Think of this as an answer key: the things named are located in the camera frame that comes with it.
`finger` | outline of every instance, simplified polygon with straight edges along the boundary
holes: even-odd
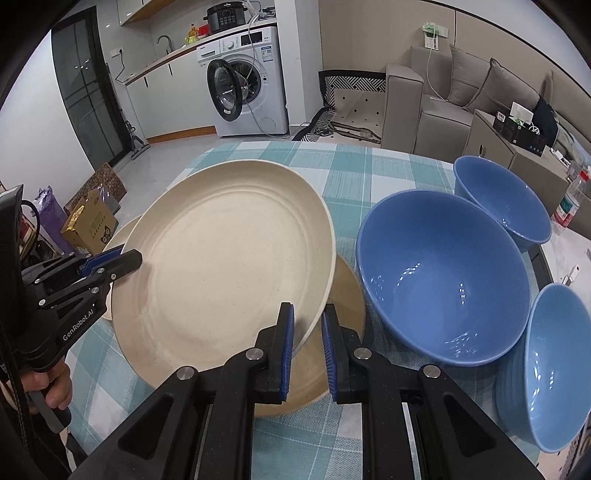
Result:
[[[56,408],[66,399],[69,388],[70,368],[66,365],[61,375],[57,377],[52,383],[49,392],[47,392],[47,395],[45,396],[47,405],[49,405],[51,408]]]
[[[26,369],[21,371],[21,383],[25,392],[34,392],[47,388],[49,385],[49,377],[47,374],[40,374],[33,370]]]
[[[63,402],[61,402],[58,406],[60,410],[65,410],[68,407],[68,405],[72,401],[72,393],[72,380],[70,380],[70,387],[68,388],[68,394],[66,395],[66,399]]]
[[[66,359],[62,357],[61,360],[55,364],[55,366],[47,372],[47,376],[49,377],[49,383],[53,382],[57,377],[61,375],[64,371],[66,366]]]

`cream plate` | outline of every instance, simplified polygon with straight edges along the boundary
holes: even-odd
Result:
[[[206,168],[164,193],[123,252],[143,256],[115,282],[121,351],[153,387],[177,368],[223,365],[295,307],[294,353],[324,309],[335,231],[324,200],[296,172],[263,160]]]
[[[347,262],[336,257],[335,280],[329,295],[329,303],[334,303],[339,323],[363,335],[365,327],[365,301],[363,291]],[[281,405],[255,405],[255,416],[285,415],[315,402],[328,392],[326,363],[322,345],[320,322],[312,335],[291,361],[290,390],[287,401]]]
[[[113,238],[111,238],[111,240],[109,240],[109,243],[105,247],[105,251],[110,250],[111,248],[115,248],[118,245],[123,245],[127,241],[129,234],[134,229],[135,224],[138,223],[138,220],[140,218],[142,218],[141,215],[139,217],[134,218],[133,220],[131,220],[130,222],[128,222],[124,226],[122,226],[119,230],[117,230],[115,232],[115,234],[113,235]],[[103,318],[105,318],[107,320],[111,320],[111,321],[113,321],[113,317],[111,316],[111,292],[112,292],[112,289],[113,289],[113,284],[111,283],[111,290],[109,290],[109,293],[107,294],[107,298],[106,298],[106,302],[105,302],[107,304],[107,311],[104,312],[104,314],[103,314]]]

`washing machine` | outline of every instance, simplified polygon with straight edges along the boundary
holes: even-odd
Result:
[[[219,137],[289,131],[277,27],[244,31],[197,49],[219,116]]]

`washing machine label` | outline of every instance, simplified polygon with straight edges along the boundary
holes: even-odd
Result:
[[[273,60],[273,50],[271,46],[261,48],[262,53],[262,61],[272,61]]]

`sofa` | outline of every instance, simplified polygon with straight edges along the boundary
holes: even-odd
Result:
[[[451,57],[412,47],[410,67],[387,65],[382,148],[452,163],[463,154],[475,109],[508,113],[516,101],[533,111],[541,96],[560,125],[591,153],[591,122],[586,120],[591,98],[563,72],[548,72],[535,90],[494,59],[450,48]]]

